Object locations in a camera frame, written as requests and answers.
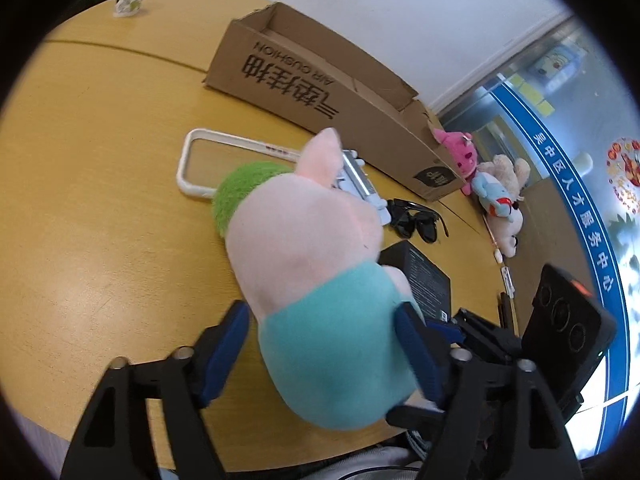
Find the open cardboard box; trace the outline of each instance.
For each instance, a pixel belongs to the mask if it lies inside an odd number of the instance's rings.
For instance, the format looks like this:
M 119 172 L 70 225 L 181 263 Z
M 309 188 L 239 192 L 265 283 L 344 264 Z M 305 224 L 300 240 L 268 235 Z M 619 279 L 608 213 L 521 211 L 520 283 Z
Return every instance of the open cardboard box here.
M 205 83 L 317 133 L 427 200 L 464 180 L 417 92 L 350 41 L 282 3 L 233 20 Z

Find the pink pig plush toy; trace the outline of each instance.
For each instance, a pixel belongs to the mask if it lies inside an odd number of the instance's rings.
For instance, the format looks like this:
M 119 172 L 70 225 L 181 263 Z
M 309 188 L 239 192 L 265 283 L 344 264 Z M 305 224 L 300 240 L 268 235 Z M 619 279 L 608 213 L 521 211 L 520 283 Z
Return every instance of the pink pig plush toy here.
M 340 139 L 325 129 L 293 172 L 237 168 L 213 216 L 282 399 L 313 424 L 354 430 L 416 389 L 393 314 L 403 301 L 417 306 L 404 274 L 377 263 L 375 208 L 333 187 L 342 164 Z
M 453 160 L 458 165 L 458 171 L 462 178 L 466 180 L 466 184 L 462 188 L 465 195 L 471 194 L 471 180 L 476 174 L 478 166 L 478 152 L 474 146 L 471 134 L 463 132 L 445 132 L 435 128 L 433 136 L 436 140 L 449 150 Z

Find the green fuzzy hair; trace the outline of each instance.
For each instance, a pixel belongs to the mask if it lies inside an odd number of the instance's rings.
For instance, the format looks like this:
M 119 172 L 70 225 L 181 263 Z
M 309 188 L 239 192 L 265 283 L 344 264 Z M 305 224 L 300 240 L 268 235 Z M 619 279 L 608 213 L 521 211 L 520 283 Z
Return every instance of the green fuzzy hair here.
M 263 161 L 245 164 L 229 173 L 211 201 L 211 213 L 220 236 L 225 237 L 231 217 L 249 193 L 271 177 L 292 171 L 283 164 Z

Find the black sunglasses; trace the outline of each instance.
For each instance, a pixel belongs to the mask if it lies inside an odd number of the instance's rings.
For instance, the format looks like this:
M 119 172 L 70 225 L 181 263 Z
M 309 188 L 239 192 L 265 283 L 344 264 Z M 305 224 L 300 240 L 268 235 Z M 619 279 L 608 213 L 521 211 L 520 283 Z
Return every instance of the black sunglasses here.
M 391 215 L 390 225 L 401 238 L 411 238 L 414 231 L 417 230 L 420 238 L 428 244 L 433 244 L 438 239 L 438 230 L 436 229 L 438 220 L 442 222 L 444 234 L 447 235 L 447 238 L 449 237 L 449 231 L 442 216 L 427 206 L 395 198 L 386 201 L 386 208 Z

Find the blue stripe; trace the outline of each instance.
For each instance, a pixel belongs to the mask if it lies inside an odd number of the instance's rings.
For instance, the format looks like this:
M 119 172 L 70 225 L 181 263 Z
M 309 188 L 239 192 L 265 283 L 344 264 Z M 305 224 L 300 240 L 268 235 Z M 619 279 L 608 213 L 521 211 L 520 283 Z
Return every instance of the blue stripe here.
M 624 289 L 606 227 L 571 160 L 527 104 L 505 84 L 491 94 L 527 137 L 556 184 L 591 264 L 598 299 L 616 318 L 618 331 L 607 352 L 605 398 L 608 400 L 628 389 L 631 354 Z M 626 397 L 604 409 L 596 452 L 607 449 L 613 442 L 625 411 Z

